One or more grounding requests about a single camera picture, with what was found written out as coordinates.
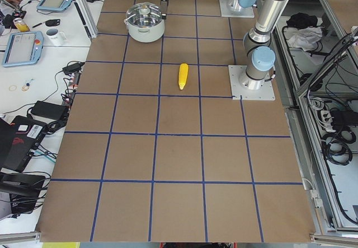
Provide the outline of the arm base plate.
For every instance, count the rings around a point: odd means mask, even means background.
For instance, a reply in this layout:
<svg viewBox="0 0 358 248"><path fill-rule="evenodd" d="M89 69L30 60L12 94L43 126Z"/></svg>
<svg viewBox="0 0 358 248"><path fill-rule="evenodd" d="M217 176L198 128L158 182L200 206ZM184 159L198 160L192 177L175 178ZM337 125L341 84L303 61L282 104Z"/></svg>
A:
<svg viewBox="0 0 358 248"><path fill-rule="evenodd" d="M254 18L256 0L219 0L221 17Z"/></svg>
<svg viewBox="0 0 358 248"><path fill-rule="evenodd" d="M229 65L230 87L233 100L274 101L275 94L269 72L264 79L252 80L246 75L246 65Z"/></svg>

